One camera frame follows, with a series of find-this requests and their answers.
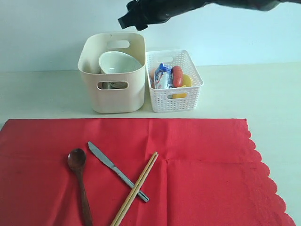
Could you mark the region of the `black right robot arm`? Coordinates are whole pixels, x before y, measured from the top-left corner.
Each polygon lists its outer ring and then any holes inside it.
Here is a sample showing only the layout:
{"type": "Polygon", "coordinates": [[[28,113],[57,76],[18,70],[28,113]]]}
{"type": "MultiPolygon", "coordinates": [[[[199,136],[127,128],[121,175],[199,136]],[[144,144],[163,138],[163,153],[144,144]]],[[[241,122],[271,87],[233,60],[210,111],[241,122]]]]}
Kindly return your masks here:
{"type": "Polygon", "coordinates": [[[134,26],[138,31],[150,24],[162,24],[174,16],[217,4],[231,8],[270,11],[279,0],[132,0],[127,4],[127,13],[118,19],[122,29],[134,26]]]}

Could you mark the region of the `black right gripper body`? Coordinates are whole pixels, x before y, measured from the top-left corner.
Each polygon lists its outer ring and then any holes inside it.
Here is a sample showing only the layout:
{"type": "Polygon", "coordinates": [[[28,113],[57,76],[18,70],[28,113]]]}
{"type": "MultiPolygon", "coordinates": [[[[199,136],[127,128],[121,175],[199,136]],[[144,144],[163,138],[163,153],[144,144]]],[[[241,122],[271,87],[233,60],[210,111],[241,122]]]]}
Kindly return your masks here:
{"type": "Polygon", "coordinates": [[[170,18],[209,4],[208,0],[133,0],[127,14],[136,15],[138,24],[159,24],[170,18]]]}

